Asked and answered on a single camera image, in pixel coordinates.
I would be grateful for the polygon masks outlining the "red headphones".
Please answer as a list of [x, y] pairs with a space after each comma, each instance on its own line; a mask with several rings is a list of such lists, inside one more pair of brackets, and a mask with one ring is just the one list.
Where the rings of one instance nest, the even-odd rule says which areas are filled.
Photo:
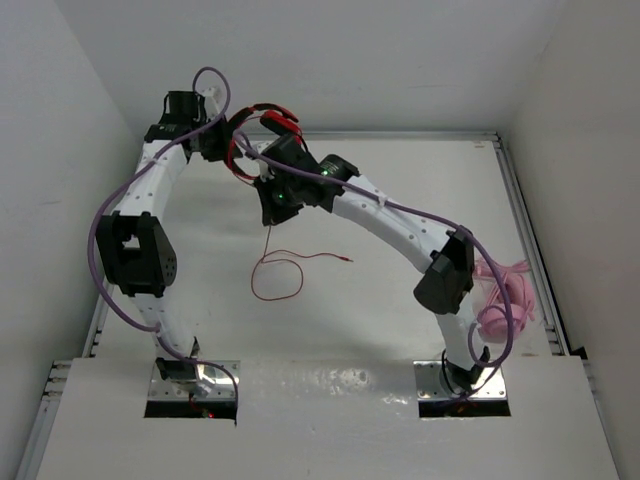
[[[292, 134], [296, 142], [307, 149], [298, 117], [285, 107], [269, 102], [256, 103], [240, 109], [228, 121], [228, 127], [232, 133], [238, 129], [244, 129], [248, 124], [254, 124], [248, 130], [249, 135], [257, 134], [259, 137], [267, 138], [268, 136], [279, 137]], [[235, 139], [231, 137], [224, 164], [235, 178], [250, 185], [256, 176], [245, 172], [236, 162], [243, 156], [244, 154], [236, 145]]]

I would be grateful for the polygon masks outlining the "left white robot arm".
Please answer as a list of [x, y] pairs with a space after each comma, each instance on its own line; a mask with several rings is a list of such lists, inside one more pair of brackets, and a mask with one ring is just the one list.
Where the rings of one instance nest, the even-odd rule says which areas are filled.
[[166, 293], [177, 278], [178, 262], [162, 219], [191, 156], [207, 156], [222, 144], [223, 107], [216, 87], [168, 92], [160, 120], [144, 136], [134, 180], [95, 228], [108, 282], [138, 310], [138, 326], [153, 336], [160, 376], [174, 384], [194, 384], [202, 376], [195, 335], [169, 311]]

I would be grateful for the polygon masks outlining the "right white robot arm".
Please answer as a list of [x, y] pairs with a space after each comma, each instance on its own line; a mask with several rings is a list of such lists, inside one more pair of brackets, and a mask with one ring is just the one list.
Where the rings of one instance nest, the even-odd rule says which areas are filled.
[[344, 158], [330, 154], [317, 161], [293, 135], [284, 135], [260, 150], [258, 191], [262, 222], [281, 224], [306, 207], [366, 229], [404, 256], [421, 274], [413, 295], [433, 313], [445, 342], [444, 377], [451, 392], [468, 393], [488, 361], [488, 348], [471, 331], [470, 293], [474, 247], [459, 229], [446, 229], [394, 208], [381, 190]]

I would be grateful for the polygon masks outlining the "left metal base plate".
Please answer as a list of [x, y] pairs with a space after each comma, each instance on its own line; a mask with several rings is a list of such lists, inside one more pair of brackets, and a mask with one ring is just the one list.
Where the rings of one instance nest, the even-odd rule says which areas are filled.
[[211, 365], [189, 364], [157, 358], [147, 399], [150, 401], [235, 401], [231, 377]]

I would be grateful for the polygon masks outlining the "metal base plate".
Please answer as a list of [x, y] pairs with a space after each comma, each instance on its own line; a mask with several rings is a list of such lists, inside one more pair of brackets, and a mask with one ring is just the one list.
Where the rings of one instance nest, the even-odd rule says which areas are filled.
[[485, 369], [467, 393], [456, 386], [453, 376], [445, 375], [440, 360], [414, 361], [413, 369], [419, 400], [443, 401], [462, 396], [474, 401], [498, 401], [508, 398], [501, 369]]
[[235, 401], [231, 377], [211, 365], [189, 364], [157, 358], [147, 399], [150, 401]]

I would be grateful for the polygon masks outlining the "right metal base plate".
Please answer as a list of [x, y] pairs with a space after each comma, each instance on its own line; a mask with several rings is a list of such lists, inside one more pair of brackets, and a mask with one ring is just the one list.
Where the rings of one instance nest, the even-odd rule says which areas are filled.
[[453, 376], [445, 375], [440, 360], [414, 361], [413, 369], [419, 400], [443, 401], [462, 396], [474, 401], [498, 401], [508, 398], [501, 369], [485, 369], [467, 393], [456, 386]]

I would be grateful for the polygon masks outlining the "aluminium table frame rail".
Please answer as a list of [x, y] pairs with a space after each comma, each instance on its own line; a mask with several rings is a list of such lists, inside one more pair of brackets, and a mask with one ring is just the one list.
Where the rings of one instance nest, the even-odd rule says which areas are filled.
[[488, 346], [525, 255], [492, 140], [157, 140], [100, 207], [113, 286], [42, 479], [613, 479], [582, 361]]

